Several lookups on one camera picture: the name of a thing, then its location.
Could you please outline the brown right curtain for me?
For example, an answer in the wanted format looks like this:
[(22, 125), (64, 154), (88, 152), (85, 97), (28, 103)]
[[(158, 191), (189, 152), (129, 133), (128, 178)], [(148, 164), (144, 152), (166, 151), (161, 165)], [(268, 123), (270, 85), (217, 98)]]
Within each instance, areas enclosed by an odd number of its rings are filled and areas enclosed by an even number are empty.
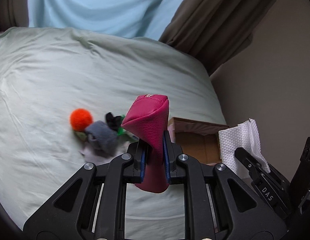
[(183, 0), (160, 42), (186, 53), (211, 75), (247, 48), (276, 0)]

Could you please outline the black fabric scrunchie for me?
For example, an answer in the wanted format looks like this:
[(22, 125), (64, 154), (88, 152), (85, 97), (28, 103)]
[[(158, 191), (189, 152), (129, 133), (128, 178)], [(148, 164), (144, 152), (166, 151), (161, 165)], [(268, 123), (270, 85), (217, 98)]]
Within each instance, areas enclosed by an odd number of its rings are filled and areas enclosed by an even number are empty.
[(122, 116), (114, 116), (111, 112), (109, 112), (105, 115), (105, 120), (108, 127), (118, 133), (122, 123)]

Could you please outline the brown curtain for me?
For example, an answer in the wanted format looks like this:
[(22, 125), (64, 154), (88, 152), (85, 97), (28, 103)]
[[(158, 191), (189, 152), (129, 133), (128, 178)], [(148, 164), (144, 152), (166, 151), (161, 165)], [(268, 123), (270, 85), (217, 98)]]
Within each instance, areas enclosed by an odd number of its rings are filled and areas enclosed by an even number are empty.
[(0, 32), (28, 26), (28, 0), (0, 0)]
[(186, 53), (211, 75), (247, 48), (276, 0), (183, 0), (160, 42)]

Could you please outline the orange fluffy pompom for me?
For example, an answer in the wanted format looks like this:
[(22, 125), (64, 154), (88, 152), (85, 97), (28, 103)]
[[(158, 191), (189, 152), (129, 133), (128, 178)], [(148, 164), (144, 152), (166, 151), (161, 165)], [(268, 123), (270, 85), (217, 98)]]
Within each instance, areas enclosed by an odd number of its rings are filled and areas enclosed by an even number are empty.
[(85, 128), (93, 123), (90, 111), (78, 108), (71, 112), (69, 122), (74, 131), (84, 132)]

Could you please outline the open cardboard box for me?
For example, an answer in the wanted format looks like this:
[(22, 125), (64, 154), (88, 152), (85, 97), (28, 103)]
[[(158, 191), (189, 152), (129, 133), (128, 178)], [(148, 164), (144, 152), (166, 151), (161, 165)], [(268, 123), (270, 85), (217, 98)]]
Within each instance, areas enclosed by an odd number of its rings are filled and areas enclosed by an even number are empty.
[(183, 152), (200, 163), (220, 163), (220, 140), (218, 133), (229, 126), (173, 117), (168, 122), (171, 141), (179, 144)]

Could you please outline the light blue hanging cloth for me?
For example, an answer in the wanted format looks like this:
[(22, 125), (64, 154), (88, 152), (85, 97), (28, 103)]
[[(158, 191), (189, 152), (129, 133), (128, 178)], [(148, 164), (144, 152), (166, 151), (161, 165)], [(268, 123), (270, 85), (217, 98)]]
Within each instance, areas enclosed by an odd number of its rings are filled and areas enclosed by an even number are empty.
[(28, 0), (30, 27), (158, 40), (183, 0)]

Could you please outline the light green bed sheet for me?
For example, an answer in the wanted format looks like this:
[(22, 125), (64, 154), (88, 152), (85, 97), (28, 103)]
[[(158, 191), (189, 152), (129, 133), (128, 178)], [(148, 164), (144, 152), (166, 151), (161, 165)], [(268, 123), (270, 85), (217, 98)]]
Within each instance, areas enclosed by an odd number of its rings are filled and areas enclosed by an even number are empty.
[(170, 116), (225, 124), (203, 64), (149, 38), (73, 28), (0, 33), (0, 213), (26, 220), (84, 165), (69, 116), (126, 114), (135, 98), (162, 94)]

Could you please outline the grey microfiber cloth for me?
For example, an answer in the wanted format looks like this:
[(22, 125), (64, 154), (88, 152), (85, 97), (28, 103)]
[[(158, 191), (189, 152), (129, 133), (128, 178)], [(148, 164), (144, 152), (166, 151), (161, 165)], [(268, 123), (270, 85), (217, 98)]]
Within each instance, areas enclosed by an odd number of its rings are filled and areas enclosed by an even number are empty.
[(123, 153), (126, 153), (129, 143), (120, 144), (113, 154), (107, 154), (100, 150), (95, 150), (88, 142), (84, 143), (83, 150), (80, 153), (83, 155), (85, 162), (94, 163), (96, 166), (110, 163), (114, 158)]

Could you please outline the pink leather pouch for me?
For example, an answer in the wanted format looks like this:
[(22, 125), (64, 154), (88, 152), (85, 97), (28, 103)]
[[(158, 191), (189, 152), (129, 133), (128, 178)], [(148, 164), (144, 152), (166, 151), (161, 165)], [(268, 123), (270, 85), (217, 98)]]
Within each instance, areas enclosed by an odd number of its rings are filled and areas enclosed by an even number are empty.
[(137, 184), (141, 190), (162, 193), (169, 184), (165, 176), (163, 134), (167, 130), (169, 100), (165, 95), (140, 95), (128, 110), (121, 126), (149, 144), (151, 153), (146, 157), (143, 182)]

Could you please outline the green wet wipes pack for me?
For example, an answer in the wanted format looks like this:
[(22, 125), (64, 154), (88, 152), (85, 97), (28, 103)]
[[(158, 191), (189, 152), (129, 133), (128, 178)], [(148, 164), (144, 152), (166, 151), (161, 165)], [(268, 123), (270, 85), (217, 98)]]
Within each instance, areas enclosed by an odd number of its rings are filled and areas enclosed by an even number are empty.
[(132, 141), (138, 141), (139, 138), (137, 136), (135, 136), (133, 133), (125, 130), (121, 125), (122, 125), (122, 122), (125, 118), (125, 115), (120, 115), (120, 119), (119, 119), (119, 128), (118, 128), (118, 136), (122, 136), (122, 135), (125, 135), (127, 136), (130, 140)]

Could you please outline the white paper towel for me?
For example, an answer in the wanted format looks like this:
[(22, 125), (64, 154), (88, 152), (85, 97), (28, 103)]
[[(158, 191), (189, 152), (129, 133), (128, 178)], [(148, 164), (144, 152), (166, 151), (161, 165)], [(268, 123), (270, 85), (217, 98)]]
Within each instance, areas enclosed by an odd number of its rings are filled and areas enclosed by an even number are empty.
[(254, 119), (249, 119), (235, 127), (218, 132), (222, 163), (229, 167), (241, 179), (248, 178), (248, 170), (235, 158), (235, 150), (244, 148), (252, 155), (261, 167), (270, 173), (266, 159), (261, 154), (259, 131)]

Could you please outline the grey fluffy sock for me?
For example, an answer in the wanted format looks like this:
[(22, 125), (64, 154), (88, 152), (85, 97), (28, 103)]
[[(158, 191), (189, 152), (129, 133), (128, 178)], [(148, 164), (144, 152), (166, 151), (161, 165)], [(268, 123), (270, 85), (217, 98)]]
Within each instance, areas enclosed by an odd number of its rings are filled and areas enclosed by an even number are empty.
[(88, 142), (95, 150), (100, 150), (107, 154), (115, 153), (118, 146), (117, 133), (111, 130), (103, 121), (95, 121), (85, 128), (85, 135)]

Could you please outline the brown left curtain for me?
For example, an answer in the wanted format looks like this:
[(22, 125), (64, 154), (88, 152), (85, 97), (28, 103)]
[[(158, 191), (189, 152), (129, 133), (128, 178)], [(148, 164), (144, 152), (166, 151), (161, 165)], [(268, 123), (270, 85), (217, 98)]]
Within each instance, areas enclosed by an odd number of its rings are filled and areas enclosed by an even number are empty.
[(0, 32), (28, 26), (28, 0), (0, 0)]

